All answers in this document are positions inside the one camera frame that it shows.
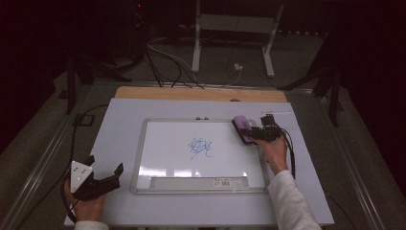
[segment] hand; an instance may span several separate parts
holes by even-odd
[[[287,145],[283,135],[273,142],[267,142],[264,140],[254,140],[254,142],[262,147],[265,159],[269,162],[274,174],[287,170]]]
[[[87,201],[80,200],[78,202],[78,200],[75,199],[74,196],[71,194],[70,187],[71,181],[70,180],[65,181],[64,192],[65,195],[71,200],[72,205],[75,205],[74,210],[77,221],[81,220],[101,221],[105,195],[101,195],[95,199]]]

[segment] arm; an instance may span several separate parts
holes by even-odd
[[[275,175],[268,186],[281,230],[321,229],[313,217],[305,196],[298,189],[295,180],[287,168],[287,146],[281,136],[274,142],[255,140],[262,147],[265,159]]]
[[[64,184],[64,192],[74,205],[78,220],[75,223],[75,230],[108,230],[108,226],[102,222],[105,195],[88,201],[78,201],[71,194],[69,180]]]

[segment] person's left hand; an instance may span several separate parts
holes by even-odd
[[[102,212],[104,206],[104,200],[106,195],[101,195],[95,199],[82,201],[74,198],[70,190],[71,181],[66,180],[64,184],[65,195],[71,200],[72,205],[74,205],[74,211],[77,221],[81,220],[93,220],[101,221]]]

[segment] dark background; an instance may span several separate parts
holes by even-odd
[[[72,40],[78,39],[67,34],[84,30],[103,38],[100,42],[105,50],[96,47],[93,51],[103,52],[105,58],[109,58],[109,50],[114,49],[108,43],[106,32],[98,30],[103,24],[93,12],[95,1],[81,1],[75,5],[78,2],[0,2],[1,151],[54,92],[52,80],[66,70],[66,48],[72,45]],[[260,1],[250,1],[249,5],[243,1],[202,2],[205,3],[202,11],[206,12],[227,11],[240,15],[254,12],[258,16],[267,13],[265,7],[258,7],[263,4]],[[404,18],[401,18],[404,8],[395,1],[284,2],[280,33],[326,37],[313,65],[321,67],[343,61],[342,86],[349,90],[399,188],[406,194],[403,178],[406,152],[402,146],[406,143],[403,118],[406,111],[405,33]],[[151,0],[144,3],[146,20],[163,35],[176,38],[179,24],[189,26],[194,22],[194,1]]]

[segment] whiteboard frame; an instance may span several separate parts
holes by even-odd
[[[267,194],[267,185],[269,184],[269,174],[268,170],[266,170],[266,162],[264,160],[264,157],[262,156],[260,147],[257,146],[257,153],[259,157],[259,167],[262,173],[262,179],[263,179],[263,187],[256,187],[256,188],[245,188],[245,189],[238,189],[237,187],[230,188],[230,189],[199,189],[199,190],[146,190],[146,189],[138,189],[138,179],[139,179],[139,171],[141,168],[141,163],[142,163],[142,158],[143,158],[143,153],[144,153],[144,147],[145,147],[145,142],[146,142],[146,137],[147,137],[147,128],[149,123],[229,123],[232,126],[232,120],[227,120],[227,119],[215,119],[215,120],[195,120],[195,119],[145,119],[143,121],[142,129],[141,129],[141,135],[139,139],[139,145],[137,149],[137,154],[135,157],[135,164],[133,168],[133,174],[131,177],[131,185],[130,185],[130,192],[134,195],[175,195],[175,194],[251,194],[251,193],[256,193],[256,194]],[[255,126],[256,123],[254,120],[249,120],[249,123],[251,126]],[[202,179],[204,177],[151,177],[152,178],[196,178],[196,179]],[[230,176],[216,176],[216,177],[210,177],[214,180],[218,178],[231,178],[232,180],[235,180],[235,177],[230,177]]]

